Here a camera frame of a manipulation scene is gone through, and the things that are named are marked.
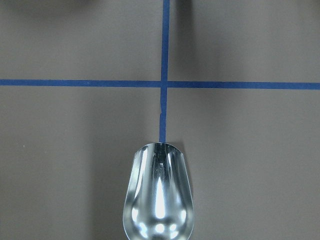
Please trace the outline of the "shiny metal ice scoop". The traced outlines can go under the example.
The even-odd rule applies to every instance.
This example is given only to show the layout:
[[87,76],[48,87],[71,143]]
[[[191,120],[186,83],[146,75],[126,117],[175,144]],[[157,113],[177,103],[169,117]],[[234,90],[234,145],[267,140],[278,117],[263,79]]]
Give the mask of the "shiny metal ice scoop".
[[122,223],[129,240],[188,240],[195,213],[185,158],[175,146],[149,143],[133,158]]

